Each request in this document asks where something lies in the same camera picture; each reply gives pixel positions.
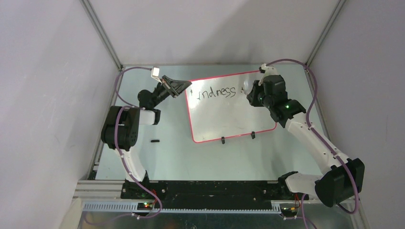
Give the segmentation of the pink framed whiteboard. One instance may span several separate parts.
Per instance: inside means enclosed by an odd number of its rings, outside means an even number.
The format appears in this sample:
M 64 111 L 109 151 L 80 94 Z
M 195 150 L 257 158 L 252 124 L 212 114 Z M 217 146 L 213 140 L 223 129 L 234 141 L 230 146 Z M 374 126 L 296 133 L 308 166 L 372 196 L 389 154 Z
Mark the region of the pink framed whiteboard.
M 193 142 L 275 130 L 269 111 L 251 106 L 241 92 L 261 76 L 259 71 L 249 71 L 192 80 L 185 96 Z

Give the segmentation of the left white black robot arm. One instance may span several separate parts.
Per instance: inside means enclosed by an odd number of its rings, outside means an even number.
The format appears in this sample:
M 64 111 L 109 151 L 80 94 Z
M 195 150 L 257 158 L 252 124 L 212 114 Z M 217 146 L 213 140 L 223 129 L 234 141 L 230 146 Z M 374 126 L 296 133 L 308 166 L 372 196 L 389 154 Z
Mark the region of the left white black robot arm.
M 126 180 L 136 182 L 132 192 L 138 198 L 147 198 L 151 192 L 150 184 L 143 181 L 147 171 L 135 150 L 139 127 L 157 125 L 161 116 L 157 105 L 169 96 L 178 97 L 191 85 L 190 81 L 174 80 L 164 75 L 152 92 L 144 89 L 138 93 L 139 106 L 111 106 L 108 111 L 101 140 L 120 157 L 127 173 Z

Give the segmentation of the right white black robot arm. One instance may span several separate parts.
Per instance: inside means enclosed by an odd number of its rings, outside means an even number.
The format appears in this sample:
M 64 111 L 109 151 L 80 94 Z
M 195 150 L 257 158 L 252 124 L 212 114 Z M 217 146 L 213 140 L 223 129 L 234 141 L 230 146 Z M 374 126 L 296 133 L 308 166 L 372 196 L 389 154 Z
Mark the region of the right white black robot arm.
M 296 193 L 316 196 L 325 206 L 340 206 L 351 197 L 359 204 L 365 171 L 359 159 L 350 159 L 309 119 L 309 112 L 297 100 L 288 98 L 281 75 L 268 75 L 261 80 L 245 80 L 242 91 L 253 107 L 264 107 L 275 123 L 290 132 L 309 151 L 322 175 L 305 175 L 297 171 L 279 178 L 278 194 L 291 199 Z

